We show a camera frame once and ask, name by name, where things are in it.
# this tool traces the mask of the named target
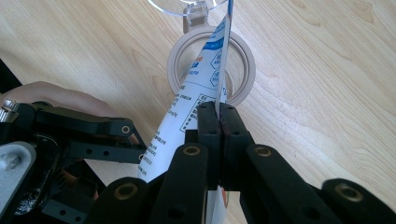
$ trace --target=screw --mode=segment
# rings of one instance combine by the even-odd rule
[[[1,107],[0,108],[0,122],[6,122],[8,118],[8,110],[5,108]]]
[[[4,101],[3,107],[8,108],[11,111],[16,111],[18,107],[18,103],[9,99]]]
[[[15,153],[6,153],[0,156],[0,170],[12,170],[21,163],[21,158]]]

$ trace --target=paper sheet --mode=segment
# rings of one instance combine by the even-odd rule
[[[184,144],[186,130],[197,129],[197,109],[203,102],[226,103],[225,65],[231,30],[233,1],[228,2],[228,13],[208,38],[187,74],[174,102],[155,133],[142,161],[138,175],[149,182],[164,173],[176,149]],[[206,223],[222,223],[225,218],[222,189],[209,191]]]

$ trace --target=hole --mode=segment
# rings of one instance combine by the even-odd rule
[[[131,131],[131,129],[130,129],[128,126],[123,126],[122,129],[121,129],[121,131],[122,131],[123,133],[129,133],[129,131]]]
[[[134,183],[125,183],[116,188],[114,197],[123,201],[134,197],[137,193],[137,185]]]
[[[343,198],[354,203],[359,203],[363,200],[363,195],[356,189],[347,184],[340,183],[335,186],[335,191]]]
[[[271,156],[271,150],[265,147],[256,147],[254,151],[257,153],[257,155],[262,156],[262,157],[269,157]]]
[[[318,210],[316,208],[305,207],[305,208],[303,208],[303,214],[312,220],[320,219],[320,212],[318,212]]]
[[[186,212],[186,208],[183,205],[174,205],[171,209],[169,209],[168,216],[171,219],[181,219],[186,216]]]
[[[183,149],[183,152],[186,155],[195,156],[201,152],[201,149],[199,149],[198,147],[186,147]]]

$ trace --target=transparent plastic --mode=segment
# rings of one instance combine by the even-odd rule
[[[207,38],[196,40],[181,53],[177,68],[177,75],[180,82],[183,82],[184,78],[189,73],[192,63],[195,62],[195,59],[201,51],[202,46],[206,43],[206,40]],[[242,87],[245,75],[244,60],[235,48],[235,45],[230,45],[225,73],[227,97],[230,99],[236,91]]]
[[[187,5],[191,4],[200,4],[201,2],[205,2],[207,9],[211,10],[220,6],[221,4],[227,2],[227,0],[206,0],[206,1],[198,1],[198,0],[148,0],[154,7],[159,9],[160,11],[174,15],[174,16],[187,16],[188,12],[186,12]]]

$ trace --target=wooden table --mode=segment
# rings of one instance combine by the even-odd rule
[[[0,57],[23,84],[85,91],[151,140],[174,99],[166,61],[181,18],[146,0],[2,0],[0,28]],[[396,2],[235,1],[232,30],[256,60],[237,107],[255,141],[316,187],[350,179],[396,210]],[[97,172],[109,183],[133,168]],[[245,222],[236,194],[229,210],[227,222]]]

